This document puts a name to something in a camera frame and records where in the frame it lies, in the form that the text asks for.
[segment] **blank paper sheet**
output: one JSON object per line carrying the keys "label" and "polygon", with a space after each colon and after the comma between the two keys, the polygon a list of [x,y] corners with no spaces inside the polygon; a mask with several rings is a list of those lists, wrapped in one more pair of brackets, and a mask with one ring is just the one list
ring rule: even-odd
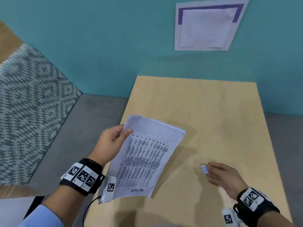
{"label": "blank paper sheet", "polygon": [[180,47],[222,48],[237,8],[183,11]]}

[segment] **wooden floor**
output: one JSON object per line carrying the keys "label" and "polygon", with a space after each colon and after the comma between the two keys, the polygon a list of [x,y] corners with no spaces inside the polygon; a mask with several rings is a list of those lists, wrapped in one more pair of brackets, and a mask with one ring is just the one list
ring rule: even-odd
{"label": "wooden floor", "polygon": [[[0,64],[23,44],[2,21],[0,21]],[[0,186],[0,199],[35,196],[35,192],[27,186]]]}

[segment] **purple border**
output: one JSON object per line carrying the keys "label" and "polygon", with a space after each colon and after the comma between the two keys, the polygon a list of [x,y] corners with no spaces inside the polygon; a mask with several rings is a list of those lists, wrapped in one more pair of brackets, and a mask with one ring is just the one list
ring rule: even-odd
{"label": "purple border", "polygon": [[240,16],[240,13],[243,9],[243,6],[244,6],[244,4],[229,4],[229,5],[212,5],[212,6],[179,8],[178,25],[182,25],[183,10],[191,10],[191,9],[229,9],[229,8],[237,8],[235,17],[232,21],[233,23],[235,23],[239,19],[239,16]]}

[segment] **teal wall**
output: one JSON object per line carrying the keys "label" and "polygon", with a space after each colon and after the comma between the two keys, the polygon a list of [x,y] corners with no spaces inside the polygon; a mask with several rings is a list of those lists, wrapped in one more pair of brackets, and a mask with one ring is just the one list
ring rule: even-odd
{"label": "teal wall", "polygon": [[0,0],[0,19],[84,93],[128,97],[137,75],[252,81],[265,111],[303,115],[303,0],[250,0],[229,51],[174,51],[187,1]]}

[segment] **wire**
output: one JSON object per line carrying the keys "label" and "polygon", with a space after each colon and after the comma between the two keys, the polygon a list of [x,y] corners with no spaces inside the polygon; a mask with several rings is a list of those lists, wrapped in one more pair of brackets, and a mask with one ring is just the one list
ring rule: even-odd
{"label": "wire", "polygon": [[101,196],[96,197],[96,198],[95,198],[94,200],[92,200],[92,202],[89,203],[89,205],[87,206],[87,208],[86,208],[86,210],[85,210],[85,212],[84,212],[84,215],[83,215],[83,219],[82,219],[82,227],[84,227],[84,218],[85,218],[85,214],[86,214],[87,210],[89,209],[89,207],[91,206],[91,204],[92,204],[95,200],[97,200],[97,199],[99,199],[99,198],[101,198]]}

